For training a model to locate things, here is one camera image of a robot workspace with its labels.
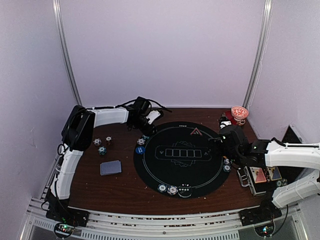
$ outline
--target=red bowl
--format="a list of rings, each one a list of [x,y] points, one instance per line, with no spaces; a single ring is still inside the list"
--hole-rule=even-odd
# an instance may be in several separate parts
[[[249,111],[243,106],[233,106],[231,108],[231,114],[236,121],[240,121],[248,117]]]

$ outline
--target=white poker chip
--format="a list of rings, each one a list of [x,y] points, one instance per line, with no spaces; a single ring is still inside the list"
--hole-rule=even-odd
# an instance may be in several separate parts
[[[139,138],[138,141],[136,141],[136,143],[140,146],[145,145],[146,140],[144,140],[143,138]]]
[[[225,165],[230,165],[230,160],[228,158],[226,158],[223,162]]]
[[[175,195],[177,194],[177,192],[178,192],[178,188],[176,186],[170,186],[167,191],[167,193],[170,195]]]
[[[160,193],[164,193],[165,191],[167,191],[167,186],[166,186],[166,185],[163,185],[163,184],[160,184],[160,185],[158,186],[158,191],[159,191]]]
[[[223,171],[229,173],[231,171],[231,167],[229,165],[224,165],[223,166]]]

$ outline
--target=robotic arm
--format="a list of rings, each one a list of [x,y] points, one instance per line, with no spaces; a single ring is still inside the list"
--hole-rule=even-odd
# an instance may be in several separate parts
[[[61,133],[63,144],[59,153],[57,174],[45,198],[49,203],[47,218],[71,226],[86,226],[89,213],[69,208],[68,205],[76,167],[84,151],[92,143],[93,129],[107,124],[126,123],[129,130],[139,129],[144,136],[151,136],[156,132],[153,122],[161,118],[163,112],[161,110],[148,112],[150,107],[151,103],[148,99],[138,97],[131,105],[97,108],[84,108],[77,105],[73,108]]]
[[[320,143],[292,144],[272,140],[249,143],[239,126],[228,125],[219,132],[221,145],[230,159],[240,166],[289,166],[314,169],[309,175],[267,192],[260,207],[240,212],[242,225],[280,217],[280,208],[320,192]]]

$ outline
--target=blue poker chip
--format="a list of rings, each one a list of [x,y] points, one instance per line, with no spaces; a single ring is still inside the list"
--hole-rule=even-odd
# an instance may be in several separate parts
[[[165,191],[167,191],[167,186],[164,185],[164,184],[160,184],[160,185],[158,186],[158,191],[159,191],[160,193],[164,193]]]
[[[136,152],[137,154],[141,154],[141,155],[144,154],[145,151],[146,151],[146,149],[145,149],[144,146],[138,146],[138,147],[135,149],[135,152]]]

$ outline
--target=poker table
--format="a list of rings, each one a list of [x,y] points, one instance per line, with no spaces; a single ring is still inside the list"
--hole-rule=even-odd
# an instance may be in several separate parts
[[[158,125],[156,134],[135,146],[135,170],[148,187],[164,195],[205,196],[218,189],[230,171],[223,156],[209,147],[209,140],[216,138],[212,129],[194,122]]]
[[[222,156],[215,152],[205,155],[209,151],[207,141],[216,136],[218,119],[228,109],[171,110],[173,113],[165,113],[155,121],[157,134],[143,146],[137,144],[141,132],[128,131],[125,124],[95,128],[94,139],[112,136],[113,145],[106,146],[104,156],[99,155],[94,144],[84,152],[71,184],[69,206],[119,214],[183,215],[259,205],[261,197],[253,197],[249,188],[241,187],[234,169],[230,173],[221,169]],[[198,135],[197,130],[191,134],[196,128],[202,135]],[[250,142],[256,139],[248,122],[243,130]],[[138,147],[145,148],[144,154],[137,154]],[[187,155],[190,159],[185,159],[185,154],[191,154]],[[115,160],[121,161],[122,173],[101,176],[100,164]],[[160,184],[167,188],[175,186],[178,190],[191,187],[192,194],[184,198],[179,193],[160,192]]]

